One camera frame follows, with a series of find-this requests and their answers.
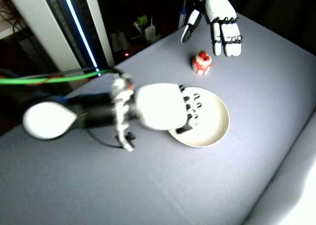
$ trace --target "led light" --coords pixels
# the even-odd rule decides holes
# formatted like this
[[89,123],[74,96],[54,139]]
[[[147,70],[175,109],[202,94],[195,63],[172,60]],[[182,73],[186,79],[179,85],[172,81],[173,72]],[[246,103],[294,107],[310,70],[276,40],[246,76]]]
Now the led light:
[[82,30],[82,27],[81,27],[81,25],[80,25],[80,22],[79,22],[79,20],[78,20],[78,18],[77,18],[77,15],[76,15],[75,10],[74,10],[73,4],[71,3],[70,0],[66,0],[66,3],[67,3],[68,8],[69,8],[69,10],[70,10],[70,12],[71,12],[71,15],[73,16],[73,19],[74,19],[74,21],[75,21],[75,23],[76,23],[76,26],[77,26],[78,31],[79,31],[79,33],[80,33],[80,36],[81,36],[81,38],[82,38],[82,40],[83,40],[83,43],[84,43],[84,45],[85,45],[85,48],[87,49],[87,51],[88,51],[88,53],[89,53],[89,56],[90,56],[90,59],[91,59],[92,63],[93,63],[93,65],[94,65],[94,67],[96,68],[96,71],[100,71],[100,70],[97,68],[98,65],[97,65],[97,63],[96,63],[96,61],[95,61],[95,59],[94,59],[94,57],[93,57],[93,54],[92,54],[92,51],[91,51],[90,46],[89,46],[89,44],[88,44],[88,41],[87,41],[87,39],[85,38],[85,35],[84,35],[84,33],[83,33],[83,30]]

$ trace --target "black curtain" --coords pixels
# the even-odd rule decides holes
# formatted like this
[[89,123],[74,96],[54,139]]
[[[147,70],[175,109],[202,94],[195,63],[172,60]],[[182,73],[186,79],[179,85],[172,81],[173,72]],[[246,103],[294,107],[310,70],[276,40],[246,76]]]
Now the black curtain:
[[229,1],[237,12],[316,55],[316,0]]

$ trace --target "gray tablecloth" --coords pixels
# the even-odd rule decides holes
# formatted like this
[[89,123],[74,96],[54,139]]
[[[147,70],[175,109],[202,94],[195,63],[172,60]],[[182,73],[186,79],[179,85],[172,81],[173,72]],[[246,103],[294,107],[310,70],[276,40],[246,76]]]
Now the gray tablecloth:
[[[201,49],[212,53],[204,20],[187,43],[179,30],[118,65],[137,86],[182,83],[217,94],[231,116],[221,142],[191,148],[135,122],[128,153],[81,130],[43,142],[18,126],[0,139],[0,224],[240,224],[315,106],[316,57],[247,18],[239,27],[242,55],[214,57],[207,76],[191,70]],[[73,95],[110,83],[105,76]],[[95,130],[109,143],[113,132]]]

